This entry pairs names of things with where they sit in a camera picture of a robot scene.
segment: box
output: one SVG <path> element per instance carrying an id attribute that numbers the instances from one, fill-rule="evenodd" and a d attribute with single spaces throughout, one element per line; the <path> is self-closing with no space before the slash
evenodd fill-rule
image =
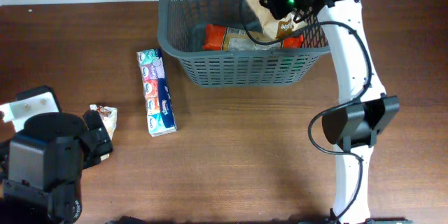
<path id="1" fill-rule="evenodd" d="M 137 53 L 143 95 L 146 101 L 148 131 L 153 137 L 177 131 L 171 95 L 160 49 Z"/>

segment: gray plastic basket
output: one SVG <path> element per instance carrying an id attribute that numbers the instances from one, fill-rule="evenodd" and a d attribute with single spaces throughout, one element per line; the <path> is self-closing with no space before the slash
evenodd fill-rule
<path id="1" fill-rule="evenodd" d="M 202 51 L 207 24 L 242 29 L 239 0 L 160 0 L 158 41 L 179 59 L 192 82 L 202 87 L 287 85 L 299 81 L 330 49 L 322 29 L 304 33 L 302 48 L 257 51 Z M 261 31 L 248 6 L 251 31 Z M 317 22 L 316 16 L 308 23 Z"/>

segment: black cable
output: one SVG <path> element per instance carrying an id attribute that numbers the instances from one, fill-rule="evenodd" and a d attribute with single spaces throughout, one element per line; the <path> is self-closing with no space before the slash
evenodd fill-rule
<path id="1" fill-rule="evenodd" d="M 336 111 L 338 109 L 342 109 L 342 108 L 345 108 L 345 107 L 350 106 L 352 104 L 357 104 L 357 103 L 361 102 L 361 97 L 368 91 L 368 89 L 370 88 L 370 86 L 372 84 L 372 63 L 370 62 L 370 57 L 369 57 L 369 53 L 367 51 L 367 48 L 365 47 L 365 44 L 364 44 L 363 40 L 360 38 L 360 36 L 358 35 L 358 33 L 356 32 L 355 29 L 351 28 L 347 24 L 344 24 L 342 22 L 336 22 L 336 21 L 326 21 L 326 22 L 317 22 L 317 23 L 314 23 L 314 24 L 309 24 L 306 27 L 303 27 L 301 29 L 298 29 L 297 31 L 294 31 L 292 34 L 290 34 L 286 38 L 277 39 L 277 40 L 270 41 L 270 42 L 257 41 L 256 39 L 254 39 L 252 37 L 252 35 L 250 34 L 250 32 L 249 32 L 249 30 L 247 28 L 246 20 L 244 18 L 244 14 L 243 14 L 243 7 L 244 7 L 244 0 L 240 0 L 240 2 L 239 2 L 239 17 L 240 17 L 241 23 L 243 24 L 244 30 L 245 30 L 246 34 L 248 35 L 248 37 L 254 43 L 257 43 L 259 45 L 270 46 L 270 45 L 275 44 L 275 43 L 280 43 L 284 39 L 290 38 L 290 37 L 292 37 L 292 36 L 294 36 L 296 34 L 299 34 L 300 32 L 305 31 L 305 30 L 313 29 L 315 27 L 322 27 L 323 25 L 337 25 L 337 26 L 340 26 L 340 27 L 343 27 L 343 28 L 347 29 L 349 31 L 349 33 L 355 37 L 355 39 L 357 40 L 361 50 L 363 51 L 363 55 L 364 55 L 364 58 L 365 58 L 365 63 L 366 63 L 366 66 L 367 66 L 367 81 L 366 81 L 366 83 L 363 86 L 363 90 L 354 99 L 352 99 L 351 101 L 348 101 L 348 102 L 346 102 L 344 104 L 340 104 L 338 106 L 334 106 L 332 108 L 329 108 L 327 110 L 324 110 L 324 111 L 320 112 L 319 114 L 314 116 L 314 118 L 311 120 L 311 122 L 308 125 L 308 137 L 309 137 L 309 140 L 311 141 L 313 146 L 316 147 L 318 150 L 320 150 L 323 153 L 330 154 L 330 155 L 350 155 L 350 156 L 355 157 L 357 159 L 357 161 L 359 162 L 358 182 L 356 184 L 355 193 L 354 193 L 351 201 L 349 202 L 349 204 L 346 206 L 346 208 L 338 216 L 336 216 L 336 219 L 334 221 L 336 223 L 338 223 L 339 219 L 341 217 L 343 217 L 343 215 L 350 209 L 351 205 L 353 205 L 353 203 L 356 201 L 356 198 L 357 198 L 357 196 L 359 194 L 359 191 L 361 189 L 361 182 L 363 180 L 363 162 L 364 162 L 364 159 L 362 157 L 360 157 L 359 155 L 355 154 L 355 153 L 337 152 L 337 151 L 331 151 L 331 150 L 326 150 L 326 149 L 322 148 L 314 140 L 314 138 L 312 136 L 312 129 L 313 129 L 314 123 L 319 118 L 321 118 L 321 117 L 323 117 L 323 116 L 325 116 L 325 115 L 327 115 L 329 113 L 332 113 L 332 112 L 334 112 L 334 111 Z"/>

